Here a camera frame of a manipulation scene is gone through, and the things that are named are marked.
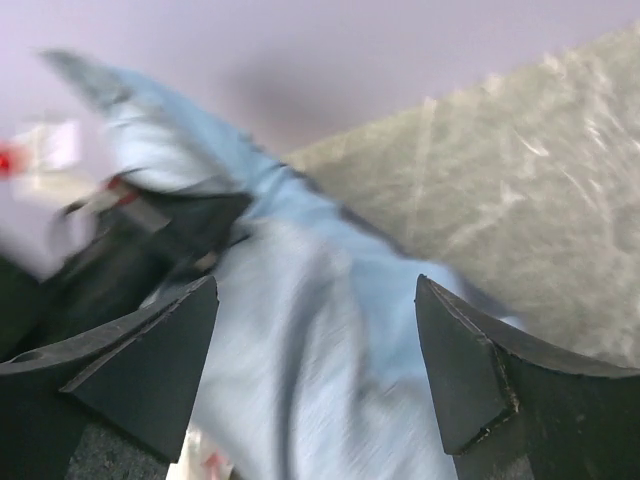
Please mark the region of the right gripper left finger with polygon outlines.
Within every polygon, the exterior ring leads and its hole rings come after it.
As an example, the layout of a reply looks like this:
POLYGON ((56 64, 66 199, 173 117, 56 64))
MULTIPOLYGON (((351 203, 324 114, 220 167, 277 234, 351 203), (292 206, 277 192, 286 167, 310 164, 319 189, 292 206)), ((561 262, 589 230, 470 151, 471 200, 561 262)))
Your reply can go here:
POLYGON ((1 365, 4 479, 163 479, 218 308, 213 277, 1 365))

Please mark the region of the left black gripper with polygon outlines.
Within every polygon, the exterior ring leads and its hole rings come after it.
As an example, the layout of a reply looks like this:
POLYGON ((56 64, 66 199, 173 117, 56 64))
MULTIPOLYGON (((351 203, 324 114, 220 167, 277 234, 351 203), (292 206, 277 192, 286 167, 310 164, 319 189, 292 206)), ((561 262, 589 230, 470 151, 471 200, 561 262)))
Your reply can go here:
POLYGON ((192 197, 136 187, 120 176, 106 192, 94 237, 40 280, 1 250, 1 357, 68 339, 127 315, 163 283, 211 272, 252 203, 242 192, 192 197))

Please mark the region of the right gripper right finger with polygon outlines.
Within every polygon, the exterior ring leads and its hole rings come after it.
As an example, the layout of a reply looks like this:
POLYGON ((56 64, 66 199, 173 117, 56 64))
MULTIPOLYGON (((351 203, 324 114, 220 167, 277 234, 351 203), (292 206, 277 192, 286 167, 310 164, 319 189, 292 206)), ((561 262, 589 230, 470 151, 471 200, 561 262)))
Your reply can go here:
POLYGON ((421 351, 460 479, 636 479, 639 372, 554 346, 421 276, 421 351))

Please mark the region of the striped blue grey pillowcase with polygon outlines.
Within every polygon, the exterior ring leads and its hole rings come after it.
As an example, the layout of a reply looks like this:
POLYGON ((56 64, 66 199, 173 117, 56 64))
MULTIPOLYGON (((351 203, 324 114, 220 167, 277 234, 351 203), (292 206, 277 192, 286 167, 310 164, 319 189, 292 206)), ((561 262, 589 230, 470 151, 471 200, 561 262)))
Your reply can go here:
POLYGON ((509 324, 452 268, 408 257, 301 174, 185 97, 75 52, 43 60, 98 111, 125 177, 161 193, 247 193, 222 258, 193 422, 247 479, 452 479, 416 325, 426 275, 509 324))

